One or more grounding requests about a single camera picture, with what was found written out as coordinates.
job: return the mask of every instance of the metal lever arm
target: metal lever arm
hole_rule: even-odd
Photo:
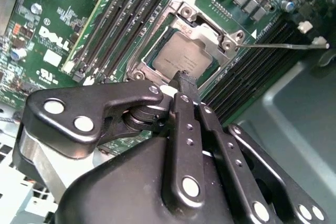
[[[62,155],[84,158],[98,143],[134,133],[122,119],[127,109],[162,99],[150,81],[41,90],[28,97],[22,122],[30,135]]]
[[[172,103],[162,198],[174,215],[190,217],[205,203],[201,128],[193,100],[176,93]]]
[[[232,124],[228,129],[283,222],[328,223],[322,208],[241,127]]]
[[[209,107],[201,104],[198,113],[203,149],[215,157],[234,218],[239,223],[282,223],[266,203],[235,139],[223,132]]]

